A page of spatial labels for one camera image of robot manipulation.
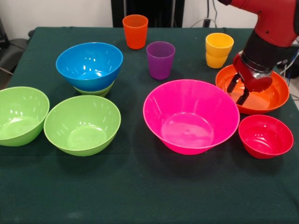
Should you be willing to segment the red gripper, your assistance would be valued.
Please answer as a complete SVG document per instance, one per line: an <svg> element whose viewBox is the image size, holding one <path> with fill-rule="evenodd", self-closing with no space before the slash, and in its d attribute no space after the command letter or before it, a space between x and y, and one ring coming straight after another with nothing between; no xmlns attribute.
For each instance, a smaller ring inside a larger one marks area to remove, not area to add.
<svg viewBox="0 0 299 224"><path fill-rule="evenodd" d="M237 105L243 105L250 92L262 92L272 84L271 74L273 69L255 63L243 52L236 54L233 59L233 66L237 74L233 76L229 83L227 93L232 93L240 78L245 86L243 94L236 102Z"/></svg>

